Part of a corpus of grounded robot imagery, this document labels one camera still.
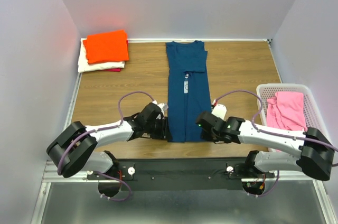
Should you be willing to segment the blue Mickey print t-shirt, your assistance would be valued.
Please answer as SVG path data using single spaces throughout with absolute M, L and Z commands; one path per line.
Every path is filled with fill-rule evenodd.
M 168 59 L 168 127 L 172 142 L 202 142 L 198 116 L 211 111 L 204 42 L 166 43 Z

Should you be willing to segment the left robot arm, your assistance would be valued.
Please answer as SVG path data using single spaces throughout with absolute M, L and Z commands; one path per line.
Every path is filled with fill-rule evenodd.
M 110 153 L 96 153 L 95 149 L 115 142 L 128 142 L 148 135 L 151 139 L 171 139 L 165 111 L 166 103 L 150 102 L 134 115 L 105 125 L 85 126 L 71 123 L 46 149 L 64 178 L 80 171 L 99 171 L 105 179 L 112 179 L 117 166 Z

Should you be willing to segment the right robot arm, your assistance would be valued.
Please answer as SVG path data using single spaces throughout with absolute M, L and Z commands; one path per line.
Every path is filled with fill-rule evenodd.
M 320 181 L 328 181 L 333 167 L 334 147 L 316 128 L 289 131 L 257 125 L 238 117 L 223 120 L 204 111 L 196 124 L 208 140 L 219 143 L 255 144 L 274 152 L 250 151 L 235 172 L 246 178 L 272 171 L 297 171 Z

